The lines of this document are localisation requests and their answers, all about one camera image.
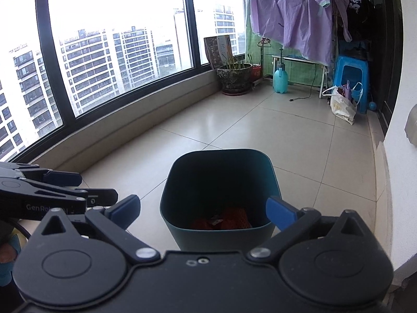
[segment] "white tote bag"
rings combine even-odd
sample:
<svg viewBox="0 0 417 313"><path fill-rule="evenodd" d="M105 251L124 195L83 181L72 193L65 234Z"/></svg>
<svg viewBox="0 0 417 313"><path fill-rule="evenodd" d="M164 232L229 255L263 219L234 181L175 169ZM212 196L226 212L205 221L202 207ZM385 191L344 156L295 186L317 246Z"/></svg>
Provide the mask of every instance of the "white tote bag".
<svg viewBox="0 0 417 313"><path fill-rule="evenodd" d="M322 96L330 96L331 100L330 100L330 107L332 108L332 112L335 116L349 122L351 125L353 125L354 122L354 118L356 115L356 109L357 109L357 103L355 101L353 101L353 103L348 100L347 98L345 98L343 95L339 94L339 92L337 91L338 87L337 86L333 86L329 89L326 89L325 91L323 91ZM362 98L362 94L363 94L363 86L360 92L360 96L359 96L359 100Z"/></svg>

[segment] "glass pane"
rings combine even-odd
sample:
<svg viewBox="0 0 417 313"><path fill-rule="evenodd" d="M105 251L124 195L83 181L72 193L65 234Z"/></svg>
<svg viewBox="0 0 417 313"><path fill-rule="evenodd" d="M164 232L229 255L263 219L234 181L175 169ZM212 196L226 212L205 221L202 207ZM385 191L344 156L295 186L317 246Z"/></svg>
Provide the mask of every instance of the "glass pane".
<svg viewBox="0 0 417 313"><path fill-rule="evenodd" d="M194 0L201 63L207 63L204 38L230 35L233 55L245 53L244 0Z"/></svg>
<svg viewBox="0 0 417 313"><path fill-rule="evenodd" d="M0 131L7 132L0 161L7 161L61 124L51 108L52 92L46 96L35 0L0 0L0 20L0 36L7 39L0 41Z"/></svg>
<svg viewBox="0 0 417 313"><path fill-rule="evenodd" d="M183 0L49 0L49 8L76 116L192 67Z"/></svg>

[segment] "silver screw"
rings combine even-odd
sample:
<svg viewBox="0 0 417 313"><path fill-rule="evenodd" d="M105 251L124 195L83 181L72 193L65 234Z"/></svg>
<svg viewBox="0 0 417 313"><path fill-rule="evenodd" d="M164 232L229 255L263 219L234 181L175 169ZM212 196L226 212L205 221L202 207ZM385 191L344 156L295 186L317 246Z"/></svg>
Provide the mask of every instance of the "silver screw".
<svg viewBox="0 0 417 313"><path fill-rule="evenodd" d="M195 260L187 260L187 262L185 264L187 266L194 267L194 266L197 266L197 261L195 261Z"/></svg>
<svg viewBox="0 0 417 313"><path fill-rule="evenodd" d="M201 257L197 261L199 264L208 264L210 262L210 260L206 257Z"/></svg>
<svg viewBox="0 0 417 313"><path fill-rule="evenodd" d="M139 248L136 251L136 256L141 259L151 259L157 254L157 251L150 247Z"/></svg>
<svg viewBox="0 0 417 313"><path fill-rule="evenodd" d="M270 256L271 251L265 247L257 247L251 250L251 256L255 258L266 258Z"/></svg>

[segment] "purple shirt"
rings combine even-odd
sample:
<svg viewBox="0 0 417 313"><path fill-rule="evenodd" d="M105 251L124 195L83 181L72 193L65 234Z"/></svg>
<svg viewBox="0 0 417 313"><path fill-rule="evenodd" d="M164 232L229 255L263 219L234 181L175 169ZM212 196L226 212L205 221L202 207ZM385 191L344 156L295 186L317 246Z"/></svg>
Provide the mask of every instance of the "purple shirt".
<svg viewBox="0 0 417 313"><path fill-rule="evenodd" d="M339 9L343 6L343 2L334 2ZM297 49L306 59L326 66L332 60L332 18L330 0L251 0L254 33L278 41L284 48ZM350 41L347 17L344 24L345 39Z"/></svg>

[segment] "teal trash can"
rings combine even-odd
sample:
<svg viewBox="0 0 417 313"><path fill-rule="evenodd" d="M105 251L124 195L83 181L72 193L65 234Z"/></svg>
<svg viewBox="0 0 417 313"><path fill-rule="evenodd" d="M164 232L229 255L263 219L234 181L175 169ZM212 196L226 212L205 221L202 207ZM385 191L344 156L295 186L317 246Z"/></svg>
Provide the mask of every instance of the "teal trash can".
<svg viewBox="0 0 417 313"><path fill-rule="evenodd" d="M253 149L197 151L177 159L163 190L160 211L182 251L247 252L268 240L274 224L265 212L270 196L281 198L270 159ZM252 228L191 230L195 219L244 208Z"/></svg>

